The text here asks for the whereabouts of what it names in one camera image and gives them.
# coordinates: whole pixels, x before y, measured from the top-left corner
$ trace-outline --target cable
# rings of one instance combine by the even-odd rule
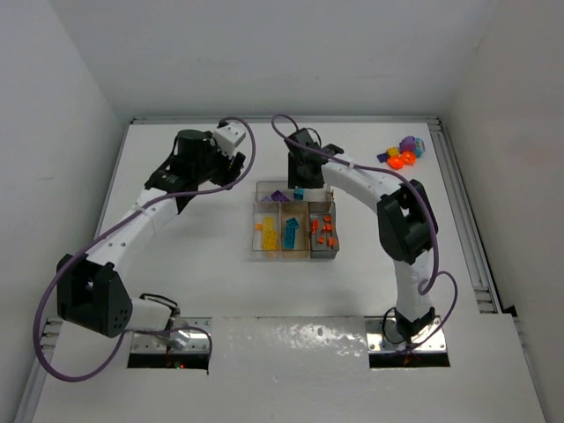
[[[401,339],[400,341],[394,342],[391,339],[388,338],[388,335],[386,334],[386,321],[388,320],[388,315],[390,314],[391,310],[394,310],[394,312],[396,311],[395,307],[392,308],[388,308],[388,310],[386,311],[386,313],[384,313],[384,317],[382,318],[382,336],[384,337],[384,339],[386,339],[390,344],[394,344],[394,345],[398,345],[401,344],[402,342],[404,342],[403,339]]]
[[[290,121],[290,123],[294,126],[294,128],[296,130],[298,130],[300,127],[298,126],[298,123],[289,115],[283,115],[283,114],[279,114],[279,115],[274,115],[271,118],[271,126],[272,129],[274,130],[274,132],[276,132],[280,137],[282,137],[282,139],[284,139],[284,141],[290,145],[293,145],[294,147],[300,148],[306,152],[312,152],[314,154],[317,154],[319,156],[322,156],[328,160],[332,160],[335,161],[341,165],[345,165],[350,167],[351,163],[347,160],[343,160],[340,159],[338,157],[335,156],[331,156],[330,154],[326,153],[326,152],[322,152],[319,150],[316,150],[315,148],[311,148],[311,147],[307,147],[305,145],[301,145],[299,143],[296,143],[295,141],[293,141],[291,138],[287,137],[281,130],[279,130],[276,126],[276,121],[279,118],[284,118],[288,121]],[[362,166],[362,165],[357,165],[357,164],[353,164],[352,165],[355,169],[360,169],[360,170],[367,170],[368,172],[376,172],[376,173],[381,173],[381,174],[390,174],[392,176],[395,176],[397,179],[399,179],[404,185],[405,187],[407,187],[408,190],[411,191],[411,193],[413,194],[413,196],[415,197],[415,200],[417,201],[417,203],[419,204],[419,207],[421,208],[421,210],[423,211],[423,214],[425,216],[425,221],[427,222],[427,225],[429,226],[429,233],[431,234],[431,245],[433,248],[433,269],[431,270],[431,276],[429,277],[429,279],[423,279],[419,282],[418,286],[417,286],[417,291],[419,293],[419,295],[426,295],[429,293],[429,291],[431,291],[431,289],[434,286],[434,282],[437,279],[437,277],[441,274],[447,275],[454,287],[455,287],[455,295],[452,301],[452,305],[450,306],[449,311],[447,312],[447,314],[444,316],[444,318],[441,320],[441,323],[436,327],[436,329],[431,333],[431,335],[429,335],[423,342],[421,343],[417,343],[417,344],[413,344],[413,345],[409,345],[407,346],[404,350],[399,351],[399,352],[393,352],[391,354],[389,354],[388,356],[393,356],[393,355],[399,355],[399,354],[405,354],[408,353],[412,350],[414,350],[415,348],[417,348],[418,346],[425,344],[428,339],[430,339],[438,330],[440,330],[442,328],[442,326],[444,326],[444,324],[447,322],[447,320],[449,319],[450,315],[452,314],[452,311],[454,310],[454,307],[456,305],[456,301],[458,299],[458,285],[456,284],[456,280],[454,279],[454,277],[448,273],[447,271],[439,271],[439,242],[437,240],[437,233],[434,230],[434,222],[433,222],[433,218],[431,217],[431,212],[429,211],[429,209],[427,208],[427,205],[425,203],[425,201],[423,200],[423,198],[421,197],[421,195],[419,194],[419,192],[415,189],[415,187],[407,180],[407,178],[405,178],[403,175],[399,174],[398,172],[394,172],[393,170],[389,170],[389,169],[382,169],[379,167],[370,167],[370,166]]]
[[[82,382],[82,381],[86,381],[86,380],[96,376],[102,370],[104,370],[104,368],[106,368],[108,366],[108,364],[111,362],[111,360],[115,357],[115,355],[117,354],[117,351],[120,349],[120,346],[122,345],[123,337],[125,336],[125,333],[126,333],[126,332],[122,332],[120,337],[117,339],[117,343],[115,344],[114,350],[109,354],[106,361],[104,361],[98,368],[94,369],[92,372],[87,373],[85,375],[81,375],[81,376],[64,375],[64,374],[60,373],[59,371],[57,371],[53,366],[51,366],[51,364],[48,362],[47,358],[43,354],[43,351],[41,349],[41,323],[42,323],[43,312],[45,310],[45,306],[47,305],[47,301],[49,299],[49,296],[53,293],[57,284],[61,281],[63,274],[68,269],[70,269],[71,266],[74,265],[75,262],[84,253],[86,253],[86,251],[88,251],[89,249],[91,249],[92,247],[94,247],[95,245],[100,243],[101,241],[108,238],[109,235],[115,233],[116,231],[120,230],[122,227],[126,226],[133,219],[135,219],[139,214],[141,214],[142,209],[146,209],[148,207],[151,207],[152,205],[154,205],[154,204],[156,204],[160,201],[167,200],[169,198],[194,197],[194,196],[202,196],[202,195],[207,195],[207,194],[215,194],[217,192],[225,191],[225,190],[231,189],[232,187],[237,185],[239,182],[241,182],[249,174],[250,169],[253,167],[253,163],[255,163],[255,156],[256,156],[255,134],[253,133],[253,130],[250,128],[249,124],[239,117],[228,116],[228,117],[222,119],[220,122],[225,122],[225,121],[240,122],[245,127],[245,129],[249,133],[249,137],[250,137],[251,156],[250,156],[250,160],[249,160],[249,165],[247,166],[247,168],[243,171],[243,173],[237,179],[235,179],[233,182],[230,182],[223,187],[218,187],[218,188],[214,188],[214,189],[206,189],[206,190],[203,190],[203,191],[175,192],[175,193],[171,193],[171,194],[166,194],[165,196],[154,198],[153,200],[147,202],[146,204],[143,204],[143,206],[140,209],[135,210],[133,213],[131,213],[130,216],[128,216],[127,218],[125,218],[121,222],[117,223],[116,225],[110,227],[106,232],[99,235],[93,241],[88,243],[85,247],[80,249],[74,256],[72,256],[61,267],[61,269],[59,269],[59,271],[56,273],[55,277],[51,280],[51,282],[47,286],[47,289],[45,290],[45,293],[43,293],[43,295],[41,296],[41,299],[39,301],[39,306],[37,307],[37,311],[35,312],[35,318],[33,319],[33,349],[35,351],[35,356],[37,357],[37,360],[40,362],[40,364],[43,366],[43,368],[45,368],[47,373],[49,373],[50,375],[52,375],[56,379],[59,379],[60,381],[63,381],[63,382]],[[205,332],[205,330],[200,330],[199,328],[192,328],[192,329]],[[210,340],[210,354],[211,354],[212,353],[212,339],[207,332],[205,332],[205,333]]]

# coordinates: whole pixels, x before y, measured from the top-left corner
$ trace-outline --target yellow toy piece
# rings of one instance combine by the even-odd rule
[[[266,251],[277,250],[278,234],[276,231],[263,230],[263,249]]]
[[[274,218],[272,216],[266,216],[263,219],[263,230],[265,232],[269,232],[269,231],[275,231],[275,227],[274,227]]]
[[[391,147],[388,150],[386,150],[386,153],[390,156],[390,157],[394,157],[394,156],[399,156],[399,150],[397,149],[397,147]]]

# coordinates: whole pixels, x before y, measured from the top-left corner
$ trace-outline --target white table surface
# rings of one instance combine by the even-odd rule
[[[35,422],[543,421],[510,316],[478,312],[427,125],[307,125],[325,144],[342,146],[363,164],[376,164],[376,154],[407,135],[426,141],[427,153],[402,173],[425,185],[440,228],[441,267],[459,284],[456,312],[445,330],[451,367],[368,368],[362,319],[342,316],[382,314],[395,303],[395,278],[379,245],[375,215],[345,193],[335,193],[341,248],[335,260],[251,260],[256,181],[286,178],[285,145],[268,123],[254,123],[258,152],[249,178],[232,191],[195,198],[125,276],[132,296],[160,293],[178,301],[183,315],[214,317],[210,375],[127,369],[128,341],[91,381],[48,378]],[[103,228],[135,201],[185,128],[211,125],[130,127]],[[249,152],[248,143],[243,152]],[[432,299],[443,314],[452,299],[447,279],[437,281]],[[53,364],[84,373],[113,342],[65,323]]]

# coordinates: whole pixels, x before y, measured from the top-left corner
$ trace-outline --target red object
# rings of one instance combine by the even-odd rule
[[[404,161],[401,156],[392,156],[388,159],[388,164],[394,169],[401,169],[404,167]]]
[[[416,157],[414,152],[402,152],[400,157],[406,165],[411,166],[415,164]]]

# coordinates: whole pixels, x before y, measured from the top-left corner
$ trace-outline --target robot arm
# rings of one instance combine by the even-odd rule
[[[321,148],[307,129],[289,136],[294,142],[319,149],[336,159],[354,162],[335,146]],[[418,285],[428,279],[429,251],[432,248],[429,228],[413,194],[403,184],[385,174],[365,172],[328,160],[313,152],[286,143],[290,188],[321,188],[324,183],[342,189],[376,213],[380,243],[394,261],[397,282],[397,331],[406,342],[434,320],[434,308],[428,294],[420,295]],[[423,185],[411,184],[421,194],[438,229]]]
[[[197,191],[204,182],[225,186],[234,181],[245,160],[235,148],[245,138],[236,123],[218,127],[213,133],[181,130],[171,154],[152,173],[137,201],[123,216],[141,214],[92,247],[68,271],[57,286],[59,316],[113,338],[124,330],[164,330],[176,304],[158,295],[131,299],[122,278],[131,262],[149,240],[180,214],[193,197],[167,198],[143,208],[167,194]],[[59,270],[71,256],[64,257]]]

